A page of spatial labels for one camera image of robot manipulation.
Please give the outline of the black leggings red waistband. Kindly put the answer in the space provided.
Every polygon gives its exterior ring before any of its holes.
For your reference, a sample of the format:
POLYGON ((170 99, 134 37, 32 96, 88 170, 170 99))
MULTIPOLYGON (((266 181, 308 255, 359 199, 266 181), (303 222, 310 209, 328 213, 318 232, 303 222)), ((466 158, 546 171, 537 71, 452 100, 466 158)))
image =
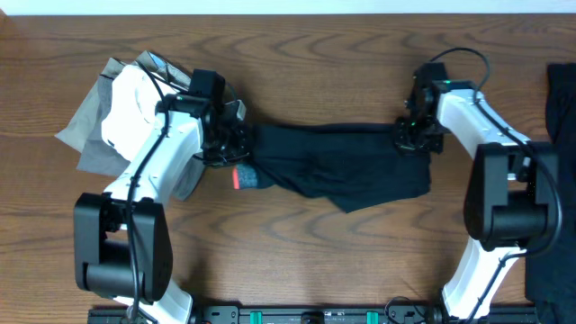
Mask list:
POLYGON ((429 154, 401 152, 390 124, 259 124, 253 135, 250 157, 232 171, 237 190, 277 185, 346 213, 430 190, 429 154))

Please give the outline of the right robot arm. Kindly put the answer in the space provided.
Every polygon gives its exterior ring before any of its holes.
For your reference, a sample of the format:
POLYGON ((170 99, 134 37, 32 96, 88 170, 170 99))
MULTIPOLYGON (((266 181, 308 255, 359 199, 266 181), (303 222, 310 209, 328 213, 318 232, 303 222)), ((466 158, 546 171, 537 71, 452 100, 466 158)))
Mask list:
POLYGON ((405 103, 409 116, 395 124, 396 146, 409 153, 443 150, 453 134, 472 158, 463 219, 469 235, 439 304, 426 323, 510 323, 513 310, 492 310, 491 300, 520 258, 543 254, 559 238, 563 211, 551 145, 511 128, 472 81, 454 80, 429 61, 413 74, 405 103))

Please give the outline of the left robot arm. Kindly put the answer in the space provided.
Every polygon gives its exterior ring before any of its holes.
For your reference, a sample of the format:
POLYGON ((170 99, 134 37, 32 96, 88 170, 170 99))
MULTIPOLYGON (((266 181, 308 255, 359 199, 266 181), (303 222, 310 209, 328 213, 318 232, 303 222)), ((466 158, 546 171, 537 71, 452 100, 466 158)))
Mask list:
POLYGON ((226 86, 203 69, 186 88, 142 66, 113 80, 102 135, 128 165, 102 193, 76 201, 74 248, 77 286, 117 307, 90 310, 89 322, 194 322, 193 297, 172 276, 165 208, 186 173, 199 179, 248 156, 246 109, 225 101, 226 86))

